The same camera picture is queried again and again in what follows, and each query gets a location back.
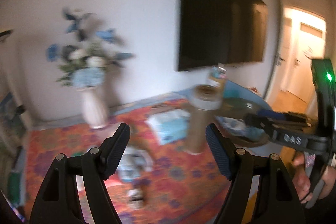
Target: white flower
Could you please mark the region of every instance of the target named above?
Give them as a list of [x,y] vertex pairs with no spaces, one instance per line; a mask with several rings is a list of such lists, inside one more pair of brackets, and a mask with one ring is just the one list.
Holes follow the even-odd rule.
[[85,57],[87,55],[88,55],[87,52],[85,50],[83,50],[83,49],[80,48],[78,50],[75,50],[75,51],[71,52],[69,54],[68,58],[70,60],[76,60],[76,59],[81,59],[81,58],[83,58],[83,57]]
[[106,60],[99,56],[91,56],[86,60],[86,64],[92,68],[106,67]]

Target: human hand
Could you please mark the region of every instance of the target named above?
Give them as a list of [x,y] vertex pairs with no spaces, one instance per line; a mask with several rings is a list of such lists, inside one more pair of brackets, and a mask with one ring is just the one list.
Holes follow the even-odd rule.
[[[293,160],[293,166],[295,167],[295,175],[293,178],[293,183],[299,199],[303,199],[310,189],[310,181],[305,171],[305,156],[300,153]],[[319,195],[319,199],[325,198],[332,190],[336,180],[336,170],[331,166],[327,166],[325,172],[322,175],[322,180],[325,182],[323,189]],[[301,203],[306,203],[311,200],[313,194],[310,193]]]

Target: black flat screen tv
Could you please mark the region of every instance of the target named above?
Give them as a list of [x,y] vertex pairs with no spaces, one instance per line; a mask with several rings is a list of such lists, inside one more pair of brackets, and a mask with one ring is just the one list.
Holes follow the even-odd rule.
[[181,0],[178,70],[262,62],[267,17],[262,0]]

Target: white vase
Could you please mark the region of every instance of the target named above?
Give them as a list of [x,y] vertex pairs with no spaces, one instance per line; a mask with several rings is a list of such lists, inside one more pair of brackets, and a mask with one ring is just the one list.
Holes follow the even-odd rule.
[[109,110],[98,96],[96,88],[79,90],[82,94],[82,115],[91,128],[103,128],[108,124]]

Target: doorway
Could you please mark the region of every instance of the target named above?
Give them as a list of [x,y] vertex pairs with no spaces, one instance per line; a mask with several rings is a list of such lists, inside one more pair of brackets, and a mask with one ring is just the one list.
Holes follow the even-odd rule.
[[323,58],[324,18],[297,8],[283,11],[283,31],[266,101],[279,112],[305,113],[313,99],[311,59]]

